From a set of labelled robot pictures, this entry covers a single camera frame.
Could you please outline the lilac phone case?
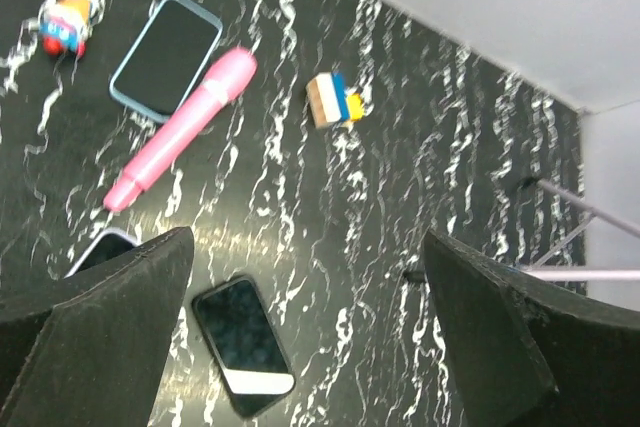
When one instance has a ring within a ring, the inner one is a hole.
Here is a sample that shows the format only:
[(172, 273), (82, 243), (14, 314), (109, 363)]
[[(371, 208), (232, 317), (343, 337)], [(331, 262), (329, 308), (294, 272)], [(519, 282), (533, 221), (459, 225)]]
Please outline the lilac phone case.
[(125, 231), (115, 227), (106, 228), (91, 242), (65, 278), (118, 257), (138, 245), (139, 241)]

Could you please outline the black phone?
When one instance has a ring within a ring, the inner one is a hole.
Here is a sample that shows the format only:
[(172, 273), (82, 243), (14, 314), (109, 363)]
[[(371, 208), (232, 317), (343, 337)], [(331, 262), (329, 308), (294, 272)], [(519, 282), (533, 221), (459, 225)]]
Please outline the black phone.
[(293, 391), (296, 377), (252, 277), (196, 295), (191, 308), (239, 417), (255, 418)]

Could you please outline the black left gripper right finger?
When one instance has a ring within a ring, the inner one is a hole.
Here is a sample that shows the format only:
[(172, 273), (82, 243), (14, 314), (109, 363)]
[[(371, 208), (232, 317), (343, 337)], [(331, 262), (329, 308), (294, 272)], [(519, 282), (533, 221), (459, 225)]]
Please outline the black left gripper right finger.
[(471, 426), (636, 426), (639, 315), (429, 230), (430, 297)]

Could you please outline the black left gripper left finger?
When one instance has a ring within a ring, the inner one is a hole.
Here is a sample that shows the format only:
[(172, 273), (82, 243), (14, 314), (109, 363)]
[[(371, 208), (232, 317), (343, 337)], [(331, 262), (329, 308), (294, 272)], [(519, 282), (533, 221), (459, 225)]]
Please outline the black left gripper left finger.
[(147, 425), (193, 259), (193, 233), (178, 227), (2, 297), (2, 425)]

